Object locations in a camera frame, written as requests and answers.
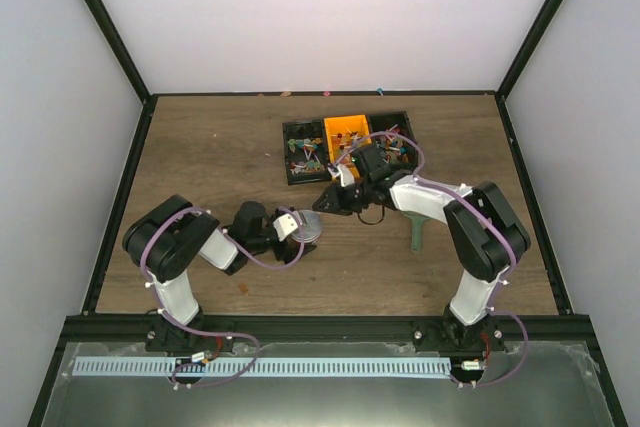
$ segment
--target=wooden table surface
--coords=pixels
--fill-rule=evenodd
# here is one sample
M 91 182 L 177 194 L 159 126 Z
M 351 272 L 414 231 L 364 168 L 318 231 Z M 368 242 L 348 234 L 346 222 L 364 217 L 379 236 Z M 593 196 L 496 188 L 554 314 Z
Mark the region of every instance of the wooden table surface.
M 498 184 L 532 238 L 533 228 L 491 96 L 161 97 L 129 196 L 98 302 L 98 312 L 154 307 L 139 271 L 122 250 L 126 229 L 173 194 L 230 223 L 245 200 L 310 208 L 327 183 L 288 186 L 283 122 L 405 110 L 425 150 L 423 176 L 457 184 Z M 379 208 L 363 213 L 374 220 Z M 410 221 L 388 211 L 379 225 L 322 214 L 316 251 L 274 272 L 249 263 L 227 276 L 201 258 L 189 267 L 207 313 L 440 315 L 462 267 L 445 224 L 424 224 L 423 249 L 410 250 Z M 271 253 L 262 256 L 273 261 Z M 519 314 L 557 313 L 538 245 L 525 254 L 496 307 Z

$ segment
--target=black cable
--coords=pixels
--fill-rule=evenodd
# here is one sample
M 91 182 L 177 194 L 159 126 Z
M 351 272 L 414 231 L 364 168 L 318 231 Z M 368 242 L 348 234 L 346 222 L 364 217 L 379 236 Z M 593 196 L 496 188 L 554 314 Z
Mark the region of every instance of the black cable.
M 158 313 L 158 309 L 157 308 L 147 310 L 144 314 L 142 314 L 142 317 L 143 317 L 143 319 L 141 321 L 142 325 L 145 326 L 145 328 L 146 328 L 147 327 L 147 323 L 145 322 L 145 320 L 146 320 L 145 317 L 147 317 L 148 315 L 157 314 L 157 313 Z
M 362 218 L 360 217 L 360 212 L 358 212 L 358 220 L 360 222 L 362 222 L 364 225 L 378 225 L 380 222 L 382 222 L 384 220 L 384 205 L 382 206 L 382 216 L 380 217 L 380 220 L 378 220 L 377 222 L 367 222 L 366 220 L 362 220 Z

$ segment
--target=white wall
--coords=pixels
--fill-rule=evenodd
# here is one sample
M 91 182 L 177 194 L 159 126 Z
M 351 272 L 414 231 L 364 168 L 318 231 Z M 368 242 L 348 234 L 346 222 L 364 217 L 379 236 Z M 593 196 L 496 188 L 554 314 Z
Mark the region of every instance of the white wall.
M 544 0 L 104 0 L 152 92 L 497 89 Z
M 640 425 L 640 4 L 565 0 L 508 99 L 562 275 Z
M 0 0 L 0 424 L 79 313 L 140 103 L 82 0 Z

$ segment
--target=orange bin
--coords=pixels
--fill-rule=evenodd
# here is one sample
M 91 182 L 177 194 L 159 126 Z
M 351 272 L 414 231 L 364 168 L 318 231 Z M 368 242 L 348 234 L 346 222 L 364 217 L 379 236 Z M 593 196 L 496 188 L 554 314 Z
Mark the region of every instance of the orange bin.
M 327 117 L 324 119 L 324 130 L 329 144 L 329 160 L 335 162 L 343 152 L 351 148 L 351 144 L 365 135 L 369 135 L 369 124 L 365 115 L 349 115 L 347 117 Z M 358 145 L 370 144 L 367 139 Z M 341 163 L 349 167 L 354 177 L 359 178 L 358 169 L 347 156 Z

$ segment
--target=red wire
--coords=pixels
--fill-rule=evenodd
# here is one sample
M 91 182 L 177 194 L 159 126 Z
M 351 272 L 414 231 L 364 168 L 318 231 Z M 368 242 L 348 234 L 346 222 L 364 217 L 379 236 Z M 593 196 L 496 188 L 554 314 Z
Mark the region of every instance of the red wire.
M 220 349 L 222 349 L 222 339 L 220 337 L 216 337 L 216 345 L 218 346 L 218 348 L 216 349 L 216 353 L 213 354 L 211 360 L 216 360 L 220 355 Z
M 489 354 L 491 353 L 491 345 L 489 344 L 489 337 L 487 336 L 487 334 L 482 333 L 480 334 L 480 338 L 484 341 L 484 345 L 487 348 L 487 353 L 484 356 L 484 361 L 486 365 L 489 365 Z

